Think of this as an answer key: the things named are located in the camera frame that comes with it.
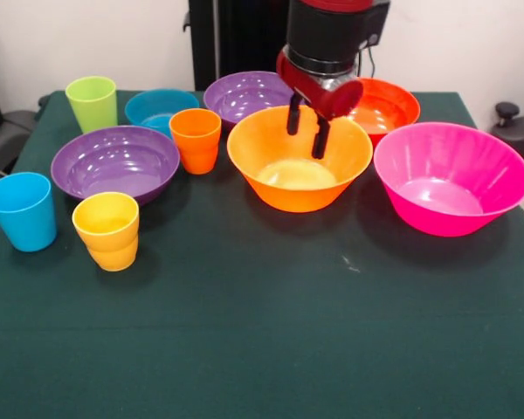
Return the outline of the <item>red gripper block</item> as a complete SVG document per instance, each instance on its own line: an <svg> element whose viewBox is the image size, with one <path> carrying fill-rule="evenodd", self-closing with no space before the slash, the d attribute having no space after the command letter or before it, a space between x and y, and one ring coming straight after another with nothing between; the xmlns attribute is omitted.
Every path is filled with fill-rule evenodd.
<svg viewBox="0 0 524 419"><path fill-rule="evenodd" d="M363 85L352 66L337 74L310 73L290 59L290 48L284 46L278 55L277 73L295 92L289 103L286 130L297 134L300 122L300 103L304 100L317 114L318 132L314 137L312 157L322 159L326 152L330 122L346 116L356 108L363 95Z"/></svg>

